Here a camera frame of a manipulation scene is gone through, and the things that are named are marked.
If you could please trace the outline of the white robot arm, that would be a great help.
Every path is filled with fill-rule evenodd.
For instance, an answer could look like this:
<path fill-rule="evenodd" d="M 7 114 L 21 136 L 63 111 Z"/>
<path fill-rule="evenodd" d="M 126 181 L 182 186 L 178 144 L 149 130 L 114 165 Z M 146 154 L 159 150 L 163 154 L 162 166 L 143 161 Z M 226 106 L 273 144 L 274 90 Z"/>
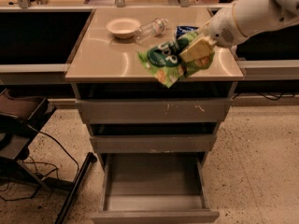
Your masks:
<path fill-rule="evenodd" d="M 198 36 L 180 54 L 180 59 L 193 62 L 209 56 L 215 46 L 230 48 L 257 34 L 276 31 L 298 23 L 299 0 L 237 0 L 221 8 Z"/>

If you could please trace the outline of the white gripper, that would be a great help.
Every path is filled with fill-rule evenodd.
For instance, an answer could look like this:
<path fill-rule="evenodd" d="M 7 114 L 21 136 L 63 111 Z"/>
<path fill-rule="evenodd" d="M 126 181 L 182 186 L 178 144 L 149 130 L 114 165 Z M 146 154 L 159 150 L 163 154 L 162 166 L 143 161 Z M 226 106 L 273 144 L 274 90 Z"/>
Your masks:
<path fill-rule="evenodd" d="M 238 28 L 232 7 L 220 9 L 210 21 L 206 21 L 196 32 L 206 36 L 197 38 L 179 54 L 185 63 L 210 55 L 216 42 L 219 47 L 230 48 L 242 44 L 248 39 Z"/>

